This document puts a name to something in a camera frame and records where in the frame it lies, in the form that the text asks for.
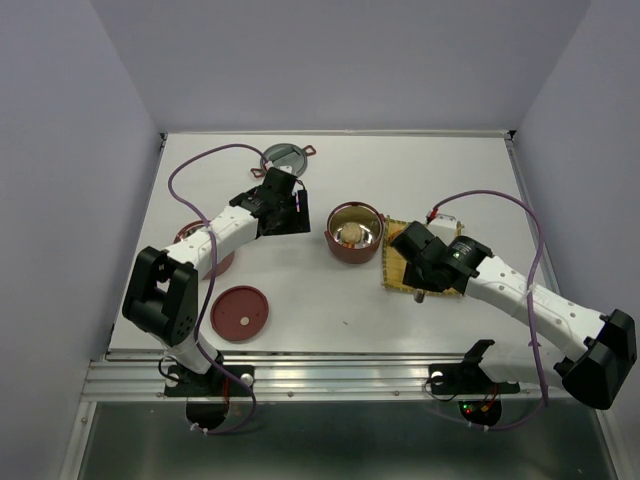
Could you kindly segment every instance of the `white wall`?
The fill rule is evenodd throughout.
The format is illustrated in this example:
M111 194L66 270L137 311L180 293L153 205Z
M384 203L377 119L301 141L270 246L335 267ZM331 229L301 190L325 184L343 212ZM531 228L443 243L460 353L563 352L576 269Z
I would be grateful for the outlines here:
M594 0L516 135L562 292L638 326L639 24L637 0ZM636 462L639 398L636 365L614 405Z
M163 130L514 129L588 0L91 0Z
M159 147L86 0L0 5L0 476L56 478Z

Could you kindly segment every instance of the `white tabletop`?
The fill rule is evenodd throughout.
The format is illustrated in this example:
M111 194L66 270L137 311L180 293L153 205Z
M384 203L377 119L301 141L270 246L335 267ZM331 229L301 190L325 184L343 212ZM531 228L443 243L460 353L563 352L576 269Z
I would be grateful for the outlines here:
M302 179L309 191L311 233L260 238L236 252L216 282L214 298L236 285L260 289L269 301L263 330L243 343L227 342L203 322L203 335L228 352L462 353L478 339L528 342L528 330L506 314L470 298L427 297L381 286L380 251L364 265L335 259L323 232L329 212L356 200L400 220L423 220L438 200L485 188L520 197L501 138L172 134L167 141L137 251L162 249L195 220L167 190L170 173L184 160L215 146L248 143L261 150L276 143L313 145ZM236 194L257 184L250 151L229 150L187 167L176 191L213 217ZM525 213L493 197L457 200L441 209L456 216L474 237L522 273L534 255ZM542 275L536 280L544 285ZM206 283L199 287L203 301ZM110 350L159 350L159 343L121 315Z

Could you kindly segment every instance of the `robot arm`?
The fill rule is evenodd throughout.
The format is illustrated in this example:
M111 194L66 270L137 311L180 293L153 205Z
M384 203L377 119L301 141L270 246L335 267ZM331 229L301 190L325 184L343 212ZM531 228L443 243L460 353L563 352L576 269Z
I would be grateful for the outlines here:
M122 313L138 328L158 339L178 363L198 375L211 364L195 345L193 329L198 318L198 281L211 269L216 257L261 236L302 233L310 230L306 190L297 190L296 177L271 168L262 185L233 198L208 227L162 251L143 249L137 256L127 287ZM200 345L218 358L204 337Z
M406 285L435 292L455 288L529 324L524 276L486 246L465 236L447 246L419 222L391 245L407 261ZM636 360L633 319L619 310L603 315L541 286L531 294L538 332L557 348L540 349L549 384L588 406L609 408ZM500 393L515 393L508 382L535 383L529 347L494 345L480 340L460 364L432 365L441 374L433 393L483 394L493 385Z

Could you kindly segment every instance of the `metal pot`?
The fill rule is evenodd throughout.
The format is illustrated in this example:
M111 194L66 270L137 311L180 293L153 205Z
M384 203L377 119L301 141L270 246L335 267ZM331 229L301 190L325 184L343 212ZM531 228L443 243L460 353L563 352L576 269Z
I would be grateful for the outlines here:
M373 258L384 233L384 216L362 202L337 206L327 219L329 250L346 263L365 263Z

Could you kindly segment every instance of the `red lid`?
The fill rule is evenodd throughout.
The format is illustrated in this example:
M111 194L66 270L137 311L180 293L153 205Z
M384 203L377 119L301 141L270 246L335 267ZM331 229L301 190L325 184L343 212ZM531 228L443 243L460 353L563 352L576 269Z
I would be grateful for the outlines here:
M211 307L211 326L225 340L239 342L257 334L269 316L269 302L256 288L242 285L222 292Z

